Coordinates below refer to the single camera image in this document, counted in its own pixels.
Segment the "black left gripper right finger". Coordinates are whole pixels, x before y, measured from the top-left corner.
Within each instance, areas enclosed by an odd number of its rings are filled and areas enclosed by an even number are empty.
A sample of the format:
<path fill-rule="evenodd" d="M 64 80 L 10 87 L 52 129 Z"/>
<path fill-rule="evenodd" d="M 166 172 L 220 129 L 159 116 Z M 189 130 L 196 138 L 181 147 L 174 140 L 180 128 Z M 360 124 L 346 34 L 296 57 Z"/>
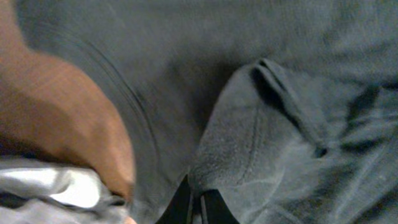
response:
<path fill-rule="evenodd" d="M 200 197 L 202 224 L 239 224 L 218 190 L 209 190 Z"/>

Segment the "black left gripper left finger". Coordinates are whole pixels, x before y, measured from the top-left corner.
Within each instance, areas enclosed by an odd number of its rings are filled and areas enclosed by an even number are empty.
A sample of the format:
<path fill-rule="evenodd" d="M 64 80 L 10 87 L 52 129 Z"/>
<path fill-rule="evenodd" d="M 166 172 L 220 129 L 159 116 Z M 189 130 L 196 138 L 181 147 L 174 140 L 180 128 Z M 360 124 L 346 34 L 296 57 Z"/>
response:
<path fill-rule="evenodd" d="M 192 224 L 193 194 L 186 175 L 155 224 Z"/>

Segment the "dark green t-shirt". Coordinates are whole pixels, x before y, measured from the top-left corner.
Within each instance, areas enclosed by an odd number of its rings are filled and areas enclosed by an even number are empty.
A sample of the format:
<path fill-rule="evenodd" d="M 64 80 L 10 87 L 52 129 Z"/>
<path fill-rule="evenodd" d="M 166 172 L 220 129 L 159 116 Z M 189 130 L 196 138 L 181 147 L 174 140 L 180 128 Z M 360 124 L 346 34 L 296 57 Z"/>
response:
<path fill-rule="evenodd" d="M 188 178 L 241 223 L 397 222 L 396 1 L 18 1 L 134 145 L 154 223 Z"/>

